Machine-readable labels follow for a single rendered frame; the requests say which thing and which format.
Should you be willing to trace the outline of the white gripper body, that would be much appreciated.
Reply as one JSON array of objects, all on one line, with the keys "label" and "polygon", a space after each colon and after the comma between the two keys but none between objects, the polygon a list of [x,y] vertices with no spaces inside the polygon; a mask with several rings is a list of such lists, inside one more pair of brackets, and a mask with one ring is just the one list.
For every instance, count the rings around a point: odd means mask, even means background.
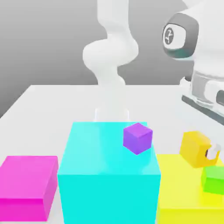
[{"label": "white gripper body", "polygon": [[224,116],[196,104],[185,95],[181,96],[181,116],[200,130],[224,130]]}]

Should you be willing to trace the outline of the small orange cube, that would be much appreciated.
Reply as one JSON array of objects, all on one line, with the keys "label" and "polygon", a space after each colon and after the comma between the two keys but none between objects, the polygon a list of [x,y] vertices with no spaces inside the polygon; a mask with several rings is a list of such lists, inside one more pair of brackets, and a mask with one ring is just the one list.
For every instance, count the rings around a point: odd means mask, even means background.
[{"label": "small orange cube", "polygon": [[203,133],[199,131],[184,132],[179,153],[193,168],[214,166],[220,151],[214,159],[209,160],[207,151],[211,146],[211,140]]}]

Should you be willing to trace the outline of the small green cube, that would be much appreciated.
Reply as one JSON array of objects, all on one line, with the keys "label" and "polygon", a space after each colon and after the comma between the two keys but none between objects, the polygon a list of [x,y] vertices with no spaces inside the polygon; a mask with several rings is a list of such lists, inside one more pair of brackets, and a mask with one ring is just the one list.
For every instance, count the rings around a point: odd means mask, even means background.
[{"label": "small green cube", "polygon": [[204,192],[224,195],[224,166],[204,167],[201,184]]}]

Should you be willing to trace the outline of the small purple cube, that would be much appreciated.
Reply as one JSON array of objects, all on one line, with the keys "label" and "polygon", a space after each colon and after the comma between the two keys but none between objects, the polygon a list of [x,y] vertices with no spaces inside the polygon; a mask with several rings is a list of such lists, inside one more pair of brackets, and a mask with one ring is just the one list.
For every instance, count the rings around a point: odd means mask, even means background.
[{"label": "small purple cube", "polygon": [[139,155],[152,146],[153,130],[141,123],[123,129],[123,146]]}]

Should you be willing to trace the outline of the large yellow box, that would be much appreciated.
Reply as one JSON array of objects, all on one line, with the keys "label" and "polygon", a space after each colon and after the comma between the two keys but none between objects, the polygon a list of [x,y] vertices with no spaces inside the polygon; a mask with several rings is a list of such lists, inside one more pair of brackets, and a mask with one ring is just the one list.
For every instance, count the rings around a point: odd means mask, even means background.
[{"label": "large yellow box", "polygon": [[203,191],[202,168],[193,168],[179,154],[159,154],[157,160],[157,224],[224,224],[224,196]]}]

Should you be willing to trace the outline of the large cyan box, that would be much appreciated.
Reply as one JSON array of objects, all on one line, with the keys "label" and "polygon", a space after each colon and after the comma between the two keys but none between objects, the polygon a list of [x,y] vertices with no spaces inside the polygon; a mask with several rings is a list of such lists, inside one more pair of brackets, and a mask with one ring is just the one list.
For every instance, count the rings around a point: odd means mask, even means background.
[{"label": "large cyan box", "polygon": [[155,224],[161,171],[153,145],[123,146],[132,124],[72,124],[58,170],[64,224]]}]

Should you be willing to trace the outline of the large magenta box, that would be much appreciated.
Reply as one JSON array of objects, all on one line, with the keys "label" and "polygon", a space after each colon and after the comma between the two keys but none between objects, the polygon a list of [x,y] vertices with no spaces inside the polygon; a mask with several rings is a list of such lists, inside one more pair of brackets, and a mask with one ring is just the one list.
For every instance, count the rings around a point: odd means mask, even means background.
[{"label": "large magenta box", "polygon": [[0,221],[47,221],[58,168],[57,156],[7,156],[0,166]]}]

